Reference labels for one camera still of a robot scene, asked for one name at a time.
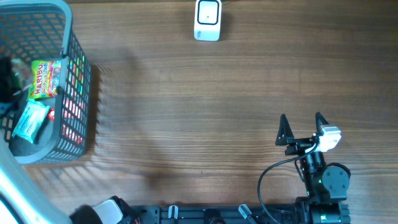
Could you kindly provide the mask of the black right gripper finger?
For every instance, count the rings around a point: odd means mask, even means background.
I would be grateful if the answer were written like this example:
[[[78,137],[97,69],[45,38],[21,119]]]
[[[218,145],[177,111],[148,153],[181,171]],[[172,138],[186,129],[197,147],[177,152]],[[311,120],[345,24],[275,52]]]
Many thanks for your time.
[[[286,146],[292,144],[294,141],[294,135],[290,128],[290,124],[285,114],[280,116],[279,130],[275,140],[276,146]]]
[[[321,114],[321,112],[317,112],[315,114],[315,125],[317,128],[316,133],[317,134],[321,134],[321,130],[322,130],[322,125],[329,125],[329,122],[323,117],[323,115]]]

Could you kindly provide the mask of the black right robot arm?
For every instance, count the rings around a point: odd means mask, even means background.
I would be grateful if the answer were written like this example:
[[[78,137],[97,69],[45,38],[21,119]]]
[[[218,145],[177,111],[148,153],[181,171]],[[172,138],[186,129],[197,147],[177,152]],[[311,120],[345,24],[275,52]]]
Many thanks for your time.
[[[341,140],[339,127],[330,124],[321,113],[315,114],[316,131],[309,138],[295,138],[285,114],[280,116],[277,146],[285,146],[285,155],[298,156],[295,167],[307,190],[306,197],[294,203],[292,223],[351,222],[349,208],[343,202],[351,171],[343,164],[326,163],[324,153],[335,148]]]

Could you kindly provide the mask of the teal wet wipes pack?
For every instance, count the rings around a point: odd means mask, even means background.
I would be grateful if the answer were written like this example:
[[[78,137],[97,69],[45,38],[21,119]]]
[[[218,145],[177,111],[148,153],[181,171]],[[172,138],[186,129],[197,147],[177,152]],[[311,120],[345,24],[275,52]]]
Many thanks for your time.
[[[49,109],[50,106],[29,99],[12,132],[12,137],[19,136],[33,144]]]

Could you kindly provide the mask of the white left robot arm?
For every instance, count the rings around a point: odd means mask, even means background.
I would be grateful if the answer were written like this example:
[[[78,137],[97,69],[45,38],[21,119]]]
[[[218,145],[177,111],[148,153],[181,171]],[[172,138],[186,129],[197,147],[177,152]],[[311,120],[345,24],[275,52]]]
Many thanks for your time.
[[[20,166],[1,138],[1,220],[16,223],[119,223],[120,207],[113,199],[96,206],[82,205],[72,214],[54,206]]]

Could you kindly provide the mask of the Haribo gummy worms bag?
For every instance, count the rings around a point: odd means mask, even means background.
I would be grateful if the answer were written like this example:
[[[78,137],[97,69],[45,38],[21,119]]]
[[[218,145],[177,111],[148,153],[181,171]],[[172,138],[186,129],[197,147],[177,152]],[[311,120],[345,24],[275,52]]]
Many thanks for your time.
[[[34,60],[32,62],[33,81],[27,99],[39,100],[58,95],[62,61]]]

